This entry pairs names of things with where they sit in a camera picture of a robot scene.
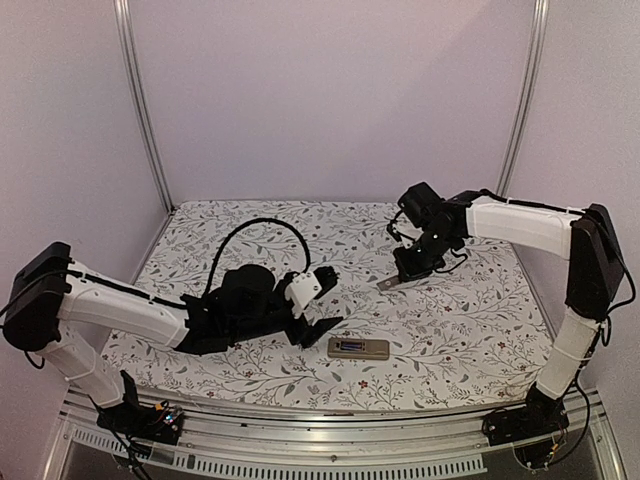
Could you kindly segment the white remote control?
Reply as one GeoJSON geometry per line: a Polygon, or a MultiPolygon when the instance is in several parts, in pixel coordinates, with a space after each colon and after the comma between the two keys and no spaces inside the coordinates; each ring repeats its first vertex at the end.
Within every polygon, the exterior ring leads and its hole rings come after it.
{"type": "Polygon", "coordinates": [[[390,357],[390,344],[380,339],[331,338],[327,355],[347,360],[386,361],[390,357]]]}

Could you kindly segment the black battery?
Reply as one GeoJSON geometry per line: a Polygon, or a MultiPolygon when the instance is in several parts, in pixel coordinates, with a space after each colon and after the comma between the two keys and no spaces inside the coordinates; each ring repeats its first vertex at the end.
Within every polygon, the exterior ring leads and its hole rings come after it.
{"type": "Polygon", "coordinates": [[[339,349],[341,351],[364,351],[365,344],[362,342],[341,342],[339,349]]]}

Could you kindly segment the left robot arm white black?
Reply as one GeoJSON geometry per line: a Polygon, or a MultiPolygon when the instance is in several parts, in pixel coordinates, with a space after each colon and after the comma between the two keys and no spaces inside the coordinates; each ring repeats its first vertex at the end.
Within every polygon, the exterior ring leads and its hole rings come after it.
{"type": "Polygon", "coordinates": [[[265,267],[248,264],[227,271],[221,285],[201,297],[164,299],[90,270],[72,258],[68,244],[54,242],[16,274],[1,311],[2,332],[14,348],[53,364],[126,433],[138,434],[149,415],[137,402],[134,381],[107,365],[72,323],[132,333],[197,356],[279,332],[309,348],[343,320],[305,316],[337,283],[331,267],[276,280],[265,267]]]}

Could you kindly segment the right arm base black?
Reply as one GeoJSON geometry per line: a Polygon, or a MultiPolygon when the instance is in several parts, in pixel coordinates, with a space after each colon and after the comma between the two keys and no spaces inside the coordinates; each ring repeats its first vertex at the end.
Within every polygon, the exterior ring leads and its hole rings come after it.
{"type": "Polygon", "coordinates": [[[534,383],[523,406],[499,408],[483,417],[481,431],[491,446],[551,434],[569,426],[563,397],[552,399],[534,383]]]}

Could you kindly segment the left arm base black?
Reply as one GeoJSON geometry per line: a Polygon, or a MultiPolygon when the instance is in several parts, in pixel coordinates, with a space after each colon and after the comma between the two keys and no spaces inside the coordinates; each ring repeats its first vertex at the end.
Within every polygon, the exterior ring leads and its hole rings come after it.
{"type": "Polygon", "coordinates": [[[133,378],[124,370],[120,374],[124,394],[115,406],[97,408],[97,425],[127,438],[177,445],[184,424],[183,409],[167,400],[154,406],[140,404],[133,378]]]}

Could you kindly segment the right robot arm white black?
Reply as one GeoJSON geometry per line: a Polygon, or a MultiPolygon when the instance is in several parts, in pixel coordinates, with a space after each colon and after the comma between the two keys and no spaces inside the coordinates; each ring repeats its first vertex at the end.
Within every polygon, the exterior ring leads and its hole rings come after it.
{"type": "Polygon", "coordinates": [[[486,189],[445,199],[425,182],[411,186],[398,206],[420,234],[413,238],[388,225],[400,244],[393,252],[397,273],[388,285],[442,272],[445,254],[458,253],[471,238],[530,247],[567,261],[564,320],[516,421],[524,435],[539,435],[554,422],[555,408],[589,362],[597,341],[610,340],[611,314],[624,305],[615,299],[617,291],[621,282],[633,280],[607,208],[560,208],[486,189]]]}

